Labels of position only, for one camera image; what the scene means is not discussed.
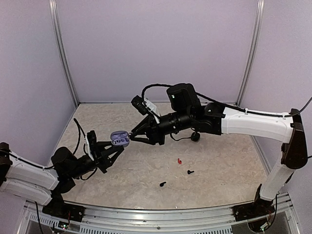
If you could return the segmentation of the right aluminium frame post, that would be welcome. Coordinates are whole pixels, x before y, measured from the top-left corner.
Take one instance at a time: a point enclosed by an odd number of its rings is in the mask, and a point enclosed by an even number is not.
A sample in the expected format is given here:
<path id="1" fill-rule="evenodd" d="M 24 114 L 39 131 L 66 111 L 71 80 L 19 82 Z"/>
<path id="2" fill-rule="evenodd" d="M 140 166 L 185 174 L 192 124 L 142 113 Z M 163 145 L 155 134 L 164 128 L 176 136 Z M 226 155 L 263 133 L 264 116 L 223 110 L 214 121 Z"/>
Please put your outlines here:
<path id="1" fill-rule="evenodd" d="M 264 8 L 265 8 L 265 1 L 258 0 L 257 7 L 256 7 L 255 20 L 254 20 L 254 25 L 253 25 L 251 45 L 249 47 L 247 62 L 246 62 L 246 66 L 245 66 L 244 73 L 243 73 L 243 79 L 242 79 L 239 92 L 238 92 L 238 96 L 236 99 L 236 106 L 238 107 L 242 105 L 244 95 L 247 91 L 248 81 L 251 76 L 252 66 L 253 66 L 255 55 L 256 55 L 257 45 L 258 45 L 259 36 L 261 32 Z"/>

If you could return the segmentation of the purple earbud charging case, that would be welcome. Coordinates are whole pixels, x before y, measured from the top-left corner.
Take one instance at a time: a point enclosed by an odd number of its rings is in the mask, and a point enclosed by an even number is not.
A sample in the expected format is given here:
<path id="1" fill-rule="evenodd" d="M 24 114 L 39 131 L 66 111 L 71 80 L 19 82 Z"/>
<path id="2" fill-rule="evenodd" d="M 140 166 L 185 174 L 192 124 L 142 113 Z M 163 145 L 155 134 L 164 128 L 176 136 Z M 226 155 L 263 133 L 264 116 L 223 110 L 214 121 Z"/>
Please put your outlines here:
<path id="1" fill-rule="evenodd" d="M 115 131 L 110 135 L 111 143 L 115 146 L 127 147 L 130 143 L 127 131 Z"/>

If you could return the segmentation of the front aluminium rail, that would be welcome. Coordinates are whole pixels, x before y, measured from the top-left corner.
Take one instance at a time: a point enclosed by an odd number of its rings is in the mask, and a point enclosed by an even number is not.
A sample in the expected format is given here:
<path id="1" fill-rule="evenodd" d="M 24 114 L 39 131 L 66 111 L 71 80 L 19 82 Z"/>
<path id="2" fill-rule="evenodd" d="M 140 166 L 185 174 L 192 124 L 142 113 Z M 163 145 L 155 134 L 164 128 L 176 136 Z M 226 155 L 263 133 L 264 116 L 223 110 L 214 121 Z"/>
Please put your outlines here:
<path id="1" fill-rule="evenodd" d="M 234 205 L 197 209 L 132 210 L 84 205 L 80 222 L 41 212 L 26 201 L 18 221 L 17 234 L 250 234 L 252 220 L 236 221 Z"/>

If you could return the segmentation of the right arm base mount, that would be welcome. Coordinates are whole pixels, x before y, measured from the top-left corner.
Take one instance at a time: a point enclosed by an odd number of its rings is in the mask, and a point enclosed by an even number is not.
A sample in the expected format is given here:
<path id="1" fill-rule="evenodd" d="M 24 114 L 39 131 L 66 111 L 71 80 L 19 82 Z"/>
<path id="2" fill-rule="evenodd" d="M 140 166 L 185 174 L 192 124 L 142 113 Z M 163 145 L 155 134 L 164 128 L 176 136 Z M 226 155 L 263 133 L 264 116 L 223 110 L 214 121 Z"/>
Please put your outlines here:
<path id="1" fill-rule="evenodd" d="M 275 212 L 272 203 L 255 203 L 250 202 L 233 207 L 233 213 L 236 222 L 269 215 Z"/>

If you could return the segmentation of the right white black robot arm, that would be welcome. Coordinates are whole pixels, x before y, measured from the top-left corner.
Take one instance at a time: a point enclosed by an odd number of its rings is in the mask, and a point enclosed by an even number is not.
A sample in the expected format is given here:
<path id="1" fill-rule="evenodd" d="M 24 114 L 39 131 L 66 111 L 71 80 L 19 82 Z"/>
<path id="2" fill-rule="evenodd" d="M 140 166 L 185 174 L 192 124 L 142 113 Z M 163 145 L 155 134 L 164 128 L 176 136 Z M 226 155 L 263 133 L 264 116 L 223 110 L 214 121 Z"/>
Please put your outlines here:
<path id="1" fill-rule="evenodd" d="M 240 134 L 264 137 L 282 143 L 282 157 L 275 164 L 264 184 L 256 192 L 255 201 L 249 206 L 253 216 L 260 216 L 268 209 L 277 192 L 287 183 L 295 170 L 308 162 L 306 137 L 300 111 L 271 113 L 250 111 L 218 102 L 195 91 L 190 83 L 167 85 L 166 93 L 173 113 L 164 116 L 157 112 L 155 104 L 144 95 L 135 96 L 131 104 L 143 115 L 130 134 L 132 141 L 150 145 L 163 145 L 166 135 L 177 134 L 185 129 L 213 135 Z"/>

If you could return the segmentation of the black charging case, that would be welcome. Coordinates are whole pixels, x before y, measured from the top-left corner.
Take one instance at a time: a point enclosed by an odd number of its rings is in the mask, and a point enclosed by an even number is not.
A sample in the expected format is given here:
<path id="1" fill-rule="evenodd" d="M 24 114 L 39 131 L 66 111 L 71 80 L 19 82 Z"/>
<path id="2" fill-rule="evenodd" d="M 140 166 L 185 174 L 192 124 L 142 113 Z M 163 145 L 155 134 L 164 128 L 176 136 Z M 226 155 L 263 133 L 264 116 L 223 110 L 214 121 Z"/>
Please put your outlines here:
<path id="1" fill-rule="evenodd" d="M 198 142 L 200 140 L 200 133 L 193 132 L 191 135 L 191 141 Z"/>

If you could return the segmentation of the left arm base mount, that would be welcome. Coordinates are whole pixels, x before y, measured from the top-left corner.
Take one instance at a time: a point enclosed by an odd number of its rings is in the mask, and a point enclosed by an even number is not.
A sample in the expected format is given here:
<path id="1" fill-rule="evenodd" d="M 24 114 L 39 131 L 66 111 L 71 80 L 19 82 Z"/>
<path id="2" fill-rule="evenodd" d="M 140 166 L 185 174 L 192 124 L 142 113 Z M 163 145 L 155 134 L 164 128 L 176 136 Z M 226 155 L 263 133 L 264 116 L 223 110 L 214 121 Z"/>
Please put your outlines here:
<path id="1" fill-rule="evenodd" d="M 66 219 L 69 221 L 81 222 L 84 217 L 85 207 L 80 205 L 69 204 L 65 202 L 53 202 L 43 206 L 44 214 Z"/>

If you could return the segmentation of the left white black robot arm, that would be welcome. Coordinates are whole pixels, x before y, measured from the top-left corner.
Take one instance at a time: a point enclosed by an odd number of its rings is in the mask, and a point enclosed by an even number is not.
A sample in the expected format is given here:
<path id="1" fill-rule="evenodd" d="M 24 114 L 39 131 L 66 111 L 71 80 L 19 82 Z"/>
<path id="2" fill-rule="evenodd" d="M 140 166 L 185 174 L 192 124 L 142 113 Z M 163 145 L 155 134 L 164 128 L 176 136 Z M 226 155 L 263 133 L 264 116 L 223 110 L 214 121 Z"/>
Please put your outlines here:
<path id="1" fill-rule="evenodd" d="M 62 194 L 75 187 L 75 180 L 83 175 L 100 170 L 103 173 L 113 165 L 124 151 L 109 141 L 99 141 L 91 146 L 88 153 L 77 158 L 66 147 L 58 148 L 51 158 L 52 166 L 30 162 L 9 149 L 9 144 L 0 144 L 0 190 L 48 205 L 55 215 L 68 213 L 68 205 L 61 201 Z"/>

